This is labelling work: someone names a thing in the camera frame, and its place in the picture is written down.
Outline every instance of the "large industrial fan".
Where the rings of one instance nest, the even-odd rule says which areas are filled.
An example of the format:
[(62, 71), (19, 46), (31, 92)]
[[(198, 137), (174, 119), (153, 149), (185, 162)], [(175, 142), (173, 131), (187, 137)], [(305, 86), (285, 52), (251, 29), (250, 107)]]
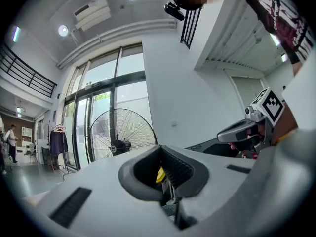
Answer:
[(101, 114), (90, 129), (95, 160), (157, 144), (153, 129), (136, 112), (113, 109)]

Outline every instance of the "black metal railing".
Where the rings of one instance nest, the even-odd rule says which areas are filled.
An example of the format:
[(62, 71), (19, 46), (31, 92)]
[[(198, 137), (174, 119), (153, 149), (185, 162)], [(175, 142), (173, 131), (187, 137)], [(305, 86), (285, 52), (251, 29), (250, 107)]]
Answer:
[(194, 33), (196, 32), (199, 14), (201, 13), (202, 8), (198, 10), (190, 10), (186, 12), (186, 17), (184, 20), (182, 35), (181, 35), (181, 43), (184, 43), (188, 49), (191, 47), (191, 43), (194, 37)]
[(57, 86), (22, 61), (6, 44), (0, 48), (0, 68), (14, 79), (47, 97), (51, 97)]

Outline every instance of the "purple garment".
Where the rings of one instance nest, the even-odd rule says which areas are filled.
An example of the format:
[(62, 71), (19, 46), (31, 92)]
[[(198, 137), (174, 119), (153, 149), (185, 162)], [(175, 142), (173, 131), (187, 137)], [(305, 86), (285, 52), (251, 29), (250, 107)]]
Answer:
[(68, 144), (65, 133), (62, 132), (51, 132), (49, 148), (51, 154), (60, 154), (63, 152), (68, 152)]

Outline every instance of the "ceiling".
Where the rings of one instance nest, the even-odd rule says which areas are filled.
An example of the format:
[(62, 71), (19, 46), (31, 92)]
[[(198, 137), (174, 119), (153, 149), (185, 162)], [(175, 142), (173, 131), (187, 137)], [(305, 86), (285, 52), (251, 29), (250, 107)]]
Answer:
[(257, 70), (266, 75), (282, 64), (284, 53), (246, 0), (237, 0), (207, 60), (241, 65), (248, 71)]
[[(68, 34), (62, 37), (58, 27), (66, 25), (71, 31), (77, 20), (74, 12), (92, 0), (29, 0), (15, 20), (22, 31), (27, 31), (58, 62), (77, 46)], [(168, 15), (163, 5), (167, 0), (107, 0), (111, 18), (87, 31), (75, 30), (78, 45), (110, 29), (145, 20), (164, 19)]]
[(0, 87), (0, 106), (12, 112), (16, 112), (17, 106), (22, 107), (21, 114), (23, 116), (28, 116), (31, 118), (35, 118), (39, 114), (46, 111), (45, 108), (38, 106), (36, 104), (33, 104), (29, 101), (26, 101), (1, 87)]

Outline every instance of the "gray floor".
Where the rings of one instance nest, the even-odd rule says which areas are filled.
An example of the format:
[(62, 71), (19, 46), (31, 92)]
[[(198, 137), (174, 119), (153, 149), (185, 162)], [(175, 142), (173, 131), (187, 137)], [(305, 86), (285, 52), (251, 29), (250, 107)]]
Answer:
[(60, 170), (53, 172), (43, 165), (14, 166), (3, 176), (8, 187), (17, 198), (33, 196), (50, 191), (63, 181)]

